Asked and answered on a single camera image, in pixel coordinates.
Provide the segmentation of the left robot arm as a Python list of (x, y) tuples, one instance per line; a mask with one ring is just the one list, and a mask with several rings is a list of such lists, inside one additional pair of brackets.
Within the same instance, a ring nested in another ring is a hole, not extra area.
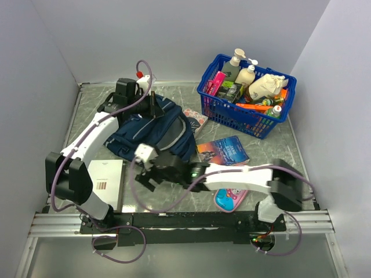
[(115, 91), (99, 105), (92, 121), (73, 143), (46, 157), (46, 190), (55, 212), (74, 206), (93, 219), (100, 232), (112, 230), (114, 209), (94, 193), (88, 166), (106, 139), (129, 117), (139, 114), (158, 118), (163, 115), (155, 93), (151, 91), (153, 81), (152, 74), (138, 80), (118, 79)]

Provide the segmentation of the pink cartoon pencil case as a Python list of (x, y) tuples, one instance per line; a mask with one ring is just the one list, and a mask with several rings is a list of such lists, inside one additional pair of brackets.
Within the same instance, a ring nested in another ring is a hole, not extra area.
[(219, 189), (214, 195), (214, 203), (225, 213), (234, 212), (246, 197), (248, 191), (240, 189)]

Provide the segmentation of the navy blue student backpack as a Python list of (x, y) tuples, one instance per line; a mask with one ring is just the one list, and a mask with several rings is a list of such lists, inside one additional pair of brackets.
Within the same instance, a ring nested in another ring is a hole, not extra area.
[(149, 119), (132, 115), (104, 143), (114, 155), (131, 161), (139, 144), (157, 147), (160, 151), (170, 151), (183, 161), (188, 161), (195, 153), (195, 138), (191, 124), (181, 106), (167, 97), (156, 95), (159, 106), (165, 115)]

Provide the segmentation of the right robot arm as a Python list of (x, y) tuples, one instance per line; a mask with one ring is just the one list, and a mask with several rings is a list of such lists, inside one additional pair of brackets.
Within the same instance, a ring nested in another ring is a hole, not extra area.
[(149, 182), (153, 178), (157, 182), (179, 184), (185, 193), (240, 189), (265, 194), (253, 216), (253, 224), (260, 231), (267, 230), (284, 212), (301, 211), (303, 202), (307, 201), (303, 196), (303, 184), (310, 183), (282, 159), (259, 166), (223, 166), (184, 162), (170, 152), (156, 153), (146, 147), (136, 152), (130, 169), (133, 170), (135, 165), (141, 166), (142, 170), (139, 175), (130, 174), (130, 189), (137, 204), (146, 210), (149, 208), (139, 199), (135, 181), (151, 191), (155, 189)]

